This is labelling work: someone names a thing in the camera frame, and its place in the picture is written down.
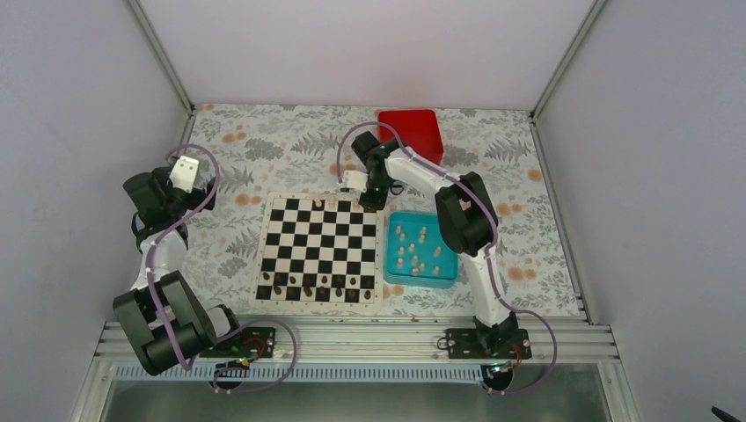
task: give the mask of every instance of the white wall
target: white wall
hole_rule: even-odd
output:
[[[532,109],[592,0],[141,0],[194,102]]]
[[[645,420],[746,420],[746,3],[609,2],[540,130]]]
[[[121,189],[185,113],[122,1],[0,13],[0,409],[66,420],[139,254]]]

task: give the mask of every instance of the patterned table surface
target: patterned table surface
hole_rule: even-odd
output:
[[[190,142],[216,155],[223,179],[215,210],[188,223],[189,252],[182,272],[198,297],[225,303],[238,314],[292,313],[254,309],[248,301],[267,194],[337,193],[335,159],[340,138],[354,124],[375,120],[381,110],[199,107]],[[528,114],[472,109],[436,109],[435,113],[445,148],[442,166],[459,173],[476,171],[495,205],[502,240],[497,263],[508,301],[546,316],[579,315]],[[349,145],[343,149],[341,166],[363,170]],[[200,186],[212,174],[209,165],[201,166]],[[434,213],[435,203],[407,189],[389,199],[388,209]],[[474,312],[463,271],[453,288],[384,285],[384,298],[384,309],[377,315],[471,316]]]

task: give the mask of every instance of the chessboard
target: chessboard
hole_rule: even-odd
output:
[[[353,197],[270,193],[249,303],[283,310],[383,307],[383,213]]]

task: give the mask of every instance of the blue plastic tray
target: blue plastic tray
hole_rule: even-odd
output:
[[[405,240],[399,240],[397,226],[405,234]],[[420,230],[427,228],[425,242],[420,243]],[[409,251],[409,245],[414,244],[414,251]],[[399,255],[399,247],[404,247],[404,254]],[[435,248],[441,247],[440,256],[435,256]],[[417,255],[420,263],[425,263],[424,271],[420,275],[412,275],[412,257]],[[404,264],[397,266],[397,259],[403,258]],[[433,274],[433,268],[440,267],[438,274]],[[407,286],[451,288],[458,277],[458,260],[454,253],[442,240],[436,215],[423,213],[407,213],[398,211],[389,217],[389,229],[386,233],[386,261],[384,279],[392,284]]]

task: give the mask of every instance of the robotic arm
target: robotic arm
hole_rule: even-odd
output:
[[[371,132],[357,136],[352,149],[368,173],[345,171],[342,177],[344,188],[361,191],[360,204],[375,210],[384,208],[389,186],[394,180],[433,195],[443,241],[458,254],[472,288],[477,339],[486,354],[493,355],[516,334],[518,321],[514,312],[499,303],[492,288],[487,261],[492,260],[492,268],[496,264],[494,257],[486,254],[493,238],[490,223],[482,210],[472,203],[471,197],[449,179],[459,180],[476,194],[497,222],[485,185],[473,171],[463,176],[448,172],[417,156],[411,148],[405,148],[407,153],[395,140],[379,143]],[[495,285],[498,293],[503,295],[502,284],[496,282]]]
[[[140,173],[124,183],[124,190],[135,203],[132,232],[137,249],[143,254],[140,273],[130,290],[113,301],[113,310],[135,350],[143,368],[158,375],[179,363],[179,359],[163,325],[152,328],[157,309],[148,289],[148,272],[155,276],[155,287],[161,303],[170,307],[170,318],[179,348],[185,359],[213,347],[222,335],[238,328],[238,320],[223,305],[205,310],[189,288],[179,269],[187,254],[187,226],[179,225],[167,233],[146,262],[156,239],[178,222],[187,210],[196,209],[208,196],[215,180],[207,189],[195,189],[199,161],[181,156],[173,166]],[[213,209],[215,198],[205,207]],[[137,220],[142,222],[138,228]]]

